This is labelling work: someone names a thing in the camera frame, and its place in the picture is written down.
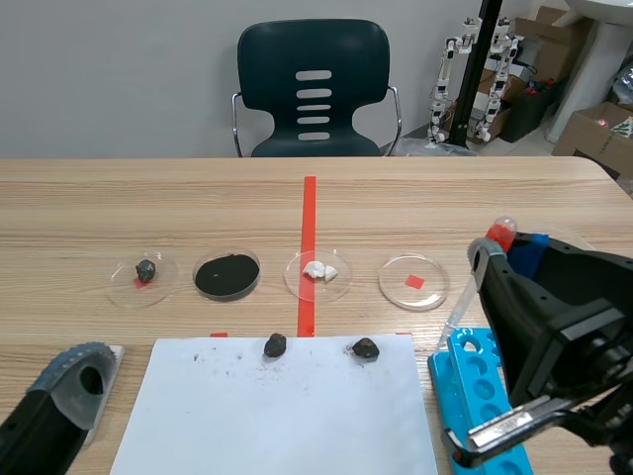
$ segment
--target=black substance in petri dish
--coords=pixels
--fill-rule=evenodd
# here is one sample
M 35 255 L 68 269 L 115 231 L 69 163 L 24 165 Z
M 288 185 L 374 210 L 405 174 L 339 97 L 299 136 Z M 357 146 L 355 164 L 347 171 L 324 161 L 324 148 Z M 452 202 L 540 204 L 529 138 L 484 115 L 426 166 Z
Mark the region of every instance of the black substance in petri dish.
M 246 293 L 234 294 L 248 288 L 258 275 L 259 265 L 252 257 L 230 254 L 205 262 L 196 273 L 196 287 L 214 300 L 237 300 Z

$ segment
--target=chair backrest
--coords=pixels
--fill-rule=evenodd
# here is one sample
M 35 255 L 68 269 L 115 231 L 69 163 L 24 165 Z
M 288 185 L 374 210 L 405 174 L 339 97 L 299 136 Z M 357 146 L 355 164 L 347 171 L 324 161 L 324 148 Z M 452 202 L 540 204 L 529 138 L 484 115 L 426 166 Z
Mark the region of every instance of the chair backrest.
M 354 131 L 352 116 L 385 98 L 389 65 L 387 35 L 365 20 L 248 28 L 237 47 L 242 99 L 275 120 L 273 135 L 253 156 L 378 155 L 378 147 Z M 312 133 L 324 140 L 305 140 L 303 134 Z

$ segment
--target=wooden table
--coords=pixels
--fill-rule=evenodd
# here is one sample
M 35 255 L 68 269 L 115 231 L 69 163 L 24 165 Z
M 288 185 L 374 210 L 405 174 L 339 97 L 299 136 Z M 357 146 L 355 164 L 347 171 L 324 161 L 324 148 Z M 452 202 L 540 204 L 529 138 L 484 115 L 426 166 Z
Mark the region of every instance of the wooden table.
M 448 474 L 426 356 L 464 287 L 466 248 L 499 215 L 551 223 L 600 250 L 633 255 L 633 204 L 594 163 L 565 157 L 0 160 L 0 418 L 59 351 L 90 340 L 126 350 L 96 440 L 71 472 L 107 474 L 149 353 L 160 337 L 293 334 L 297 299 L 284 269 L 301 241 L 303 178 L 317 177 L 316 245 L 353 263 L 351 290 L 316 306 L 316 335 L 410 332 L 440 473 Z M 261 282 L 218 304 L 192 283 L 212 249 L 246 247 Z M 144 249 L 179 266 L 174 293 L 125 311 L 106 297 L 117 262 Z M 432 256 L 450 275 L 440 308 L 388 302 L 377 272 L 399 251 Z M 477 305 L 465 325 L 486 324 Z M 552 429 L 527 443 L 536 473 L 610 473 L 606 449 Z

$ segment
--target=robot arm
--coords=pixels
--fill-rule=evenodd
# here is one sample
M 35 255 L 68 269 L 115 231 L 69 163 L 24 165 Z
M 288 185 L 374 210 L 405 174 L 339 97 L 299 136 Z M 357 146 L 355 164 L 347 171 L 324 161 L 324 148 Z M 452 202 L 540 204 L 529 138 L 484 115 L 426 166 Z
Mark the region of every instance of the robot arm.
M 561 427 L 608 445 L 613 473 L 633 474 L 631 259 L 527 234 L 506 259 L 478 241 L 469 259 L 514 409 L 471 429 L 465 443 L 447 429 L 453 459 L 474 467 Z M 543 247 L 536 269 L 535 245 Z
M 498 110 L 501 107 L 501 96 L 505 92 L 505 86 L 509 77 L 509 69 L 512 60 L 518 51 L 518 38 L 508 34 L 509 21 L 506 18 L 499 18 L 493 42 L 491 43 L 491 53 L 500 54 L 500 61 L 497 65 L 495 81 L 488 94 L 488 104 L 484 113 L 484 118 L 477 124 L 475 137 L 488 142 L 491 139 L 489 129 L 495 121 Z
M 448 102 L 448 81 L 450 80 L 453 57 L 455 54 L 469 54 L 471 52 L 473 45 L 477 42 L 481 24 L 482 20 L 479 18 L 467 18 L 463 25 L 462 35 L 446 40 L 437 82 L 432 93 L 431 121 L 428 128 L 428 138 L 432 142 L 444 142 L 446 139 L 441 133 L 440 124 Z

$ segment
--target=blue test tube rack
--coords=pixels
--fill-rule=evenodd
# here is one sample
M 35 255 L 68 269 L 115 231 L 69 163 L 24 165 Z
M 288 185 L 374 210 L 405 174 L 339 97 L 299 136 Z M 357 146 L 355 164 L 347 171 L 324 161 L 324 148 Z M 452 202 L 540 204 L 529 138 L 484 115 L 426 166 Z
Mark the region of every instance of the blue test tube rack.
M 468 430 L 508 412 L 510 404 L 498 375 L 501 361 L 491 329 L 457 329 L 447 343 L 448 351 L 439 351 L 428 358 L 428 368 L 442 424 L 465 443 Z M 451 466 L 454 475 L 534 473 L 523 445 L 479 467 L 464 468 L 452 459 Z

